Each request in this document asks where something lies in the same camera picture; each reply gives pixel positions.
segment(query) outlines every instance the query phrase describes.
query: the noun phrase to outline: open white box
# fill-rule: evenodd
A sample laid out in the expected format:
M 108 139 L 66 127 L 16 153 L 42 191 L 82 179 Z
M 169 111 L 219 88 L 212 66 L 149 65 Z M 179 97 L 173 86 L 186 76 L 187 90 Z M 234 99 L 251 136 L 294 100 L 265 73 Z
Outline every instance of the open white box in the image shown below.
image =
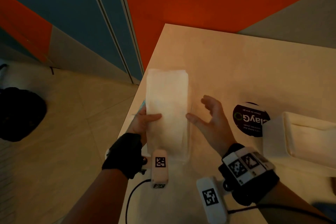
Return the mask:
M 263 124 L 263 154 L 271 162 L 336 177 L 336 124 L 283 112 Z

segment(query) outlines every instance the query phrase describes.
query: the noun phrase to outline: wooden table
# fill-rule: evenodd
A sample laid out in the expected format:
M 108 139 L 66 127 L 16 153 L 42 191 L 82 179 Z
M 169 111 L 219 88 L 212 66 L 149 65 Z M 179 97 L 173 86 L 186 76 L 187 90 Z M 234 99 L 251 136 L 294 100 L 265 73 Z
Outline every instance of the wooden table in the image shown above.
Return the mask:
M 262 152 L 262 138 L 242 133 L 234 124 L 233 108 L 242 102 L 257 103 L 271 119 L 283 111 L 336 122 L 336 50 L 245 35 L 166 24 L 140 83 L 123 134 L 145 99 L 149 68 L 185 69 L 192 91 L 192 112 L 210 120 L 200 103 L 204 94 L 222 102 L 236 140 Z M 203 135 L 191 127 L 191 158 L 185 165 L 169 166 L 169 184 L 151 189 L 143 184 L 133 194 L 128 223 L 207 223 L 196 180 L 204 176 L 222 179 L 218 171 L 220 156 Z M 281 181 L 300 197 L 335 202 L 329 179 L 277 165 Z M 129 181 L 122 215 L 131 190 L 142 180 Z M 225 196 L 228 209 L 241 208 L 231 195 Z M 235 213 L 231 223 L 266 223 L 258 210 Z

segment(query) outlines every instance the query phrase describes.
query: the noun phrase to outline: green circle logo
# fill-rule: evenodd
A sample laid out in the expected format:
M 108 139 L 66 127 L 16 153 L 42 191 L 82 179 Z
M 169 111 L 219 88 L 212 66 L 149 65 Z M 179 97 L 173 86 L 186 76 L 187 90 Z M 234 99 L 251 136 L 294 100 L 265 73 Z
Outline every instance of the green circle logo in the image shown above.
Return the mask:
M 243 116 L 240 112 L 236 112 L 233 117 L 236 119 L 236 120 L 242 120 L 243 119 Z

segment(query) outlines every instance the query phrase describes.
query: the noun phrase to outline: metal strip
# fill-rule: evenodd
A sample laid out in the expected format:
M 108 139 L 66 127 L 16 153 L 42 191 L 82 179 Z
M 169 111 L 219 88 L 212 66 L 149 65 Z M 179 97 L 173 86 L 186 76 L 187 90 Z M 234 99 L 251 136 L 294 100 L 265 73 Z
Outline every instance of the metal strip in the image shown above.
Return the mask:
M 121 0 L 121 1 L 122 1 L 125 16 L 126 16 L 126 19 L 127 19 L 128 28 L 129 28 L 129 31 L 131 32 L 131 37 L 132 37 L 134 49 L 135 49 L 135 52 L 137 54 L 138 62 L 139 62 L 140 68 L 141 68 L 140 70 L 141 70 L 142 75 L 144 75 L 145 69 L 144 69 L 144 65 L 142 64 L 140 49 L 139 49 L 138 42 L 137 42 L 137 36 L 135 34 L 135 31 L 134 31 L 131 13 L 130 13 L 129 8 L 128 8 L 128 3 L 127 3 L 127 0 Z
M 122 54 L 121 48 L 119 46 L 118 40 L 116 38 L 116 35 L 115 35 L 114 31 L 113 31 L 113 28 L 112 28 L 111 22 L 109 20 L 109 17 L 107 16 L 106 10 L 105 10 L 104 5 L 103 5 L 103 2 L 102 2 L 102 0 L 96 0 L 96 1 L 97 1 L 98 6 L 99 6 L 99 9 L 100 9 L 100 11 L 101 11 L 101 13 L 103 15 L 103 18 L 104 18 L 104 20 L 106 22 L 107 28 L 110 31 L 111 37 L 112 37 L 113 42 L 114 42 L 114 44 L 115 44 L 115 46 L 117 48 L 119 56 L 120 56 L 120 58 L 121 58 L 121 60 L 122 60 L 122 62 L 124 64 L 124 68 L 127 71 L 128 76 L 129 76 L 131 82 L 134 84 L 133 79 L 132 79 L 132 75 L 131 75 L 131 73 L 130 73 L 130 71 L 128 69 L 127 63 L 126 63 L 125 58 L 124 58 L 124 56 Z

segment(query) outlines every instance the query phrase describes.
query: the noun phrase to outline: round black sticker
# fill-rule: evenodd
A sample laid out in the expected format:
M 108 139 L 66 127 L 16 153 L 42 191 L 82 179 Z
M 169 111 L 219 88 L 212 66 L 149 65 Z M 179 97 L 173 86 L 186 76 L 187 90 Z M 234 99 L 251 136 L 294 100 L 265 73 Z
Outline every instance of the round black sticker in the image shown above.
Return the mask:
M 248 106 L 237 105 L 233 110 L 233 120 L 237 127 L 245 134 L 254 137 L 263 136 L 263 124 L 270 120 L 267 112 Z

